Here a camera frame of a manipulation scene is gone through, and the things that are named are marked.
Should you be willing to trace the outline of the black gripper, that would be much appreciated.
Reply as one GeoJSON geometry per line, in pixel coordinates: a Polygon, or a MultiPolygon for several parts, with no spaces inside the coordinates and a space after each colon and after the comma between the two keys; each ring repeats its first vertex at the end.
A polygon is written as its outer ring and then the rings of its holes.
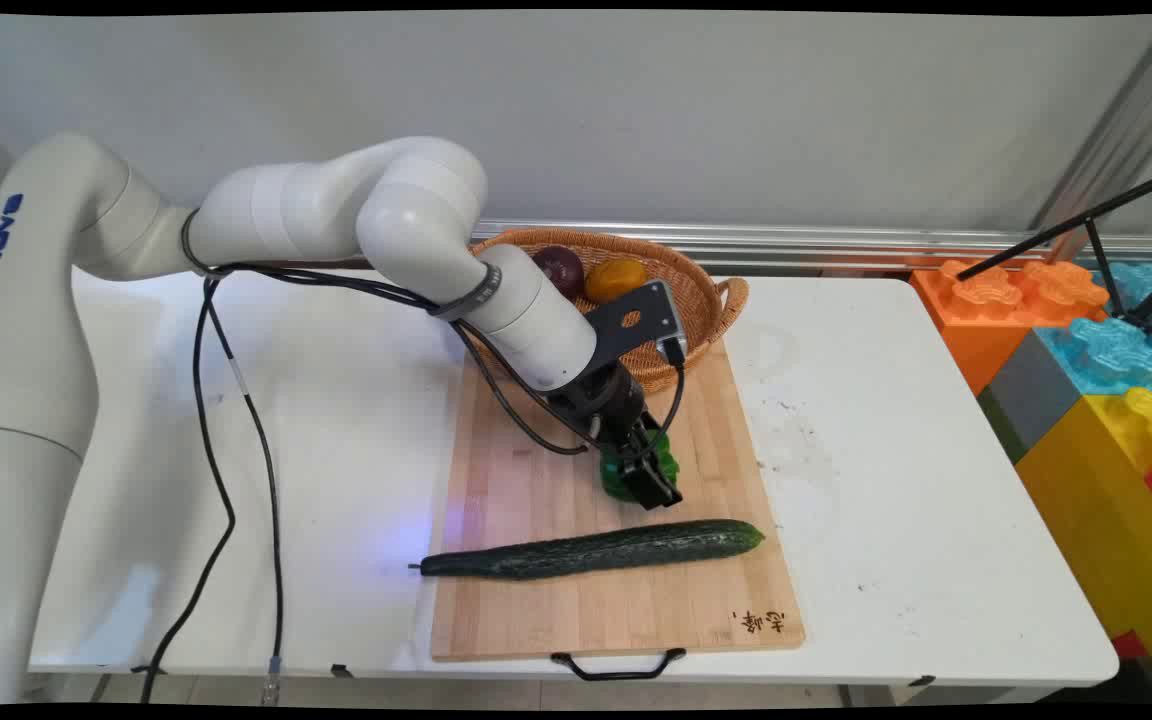
{"type": "Polygon", "coordinates": [[[612,363],[596,369],[547,392],[547,402],[602,448],[637,460],[621,464],[621,500],[645,510],[667,509],[684,500],[677,482],[680,465],[673,458],[668,435],[675,414],[669,411],[666,419],[657,420],[647,411],[645,391],[626,365],[612,363]]]}

